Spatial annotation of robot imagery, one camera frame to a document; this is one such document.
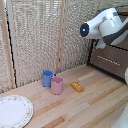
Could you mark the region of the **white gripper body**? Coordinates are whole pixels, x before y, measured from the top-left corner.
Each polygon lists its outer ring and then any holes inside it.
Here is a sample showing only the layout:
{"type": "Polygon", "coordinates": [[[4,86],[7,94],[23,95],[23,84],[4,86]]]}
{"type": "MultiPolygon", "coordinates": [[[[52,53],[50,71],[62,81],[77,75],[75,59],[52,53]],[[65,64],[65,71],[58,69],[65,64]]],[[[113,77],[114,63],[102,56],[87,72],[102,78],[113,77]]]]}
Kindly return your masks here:
{"type": "Polygon", "coordinates": [[[99,39],[96,49],[104,49],[106,47],[106,43],[103,41],[103,38],[99,39]]]}

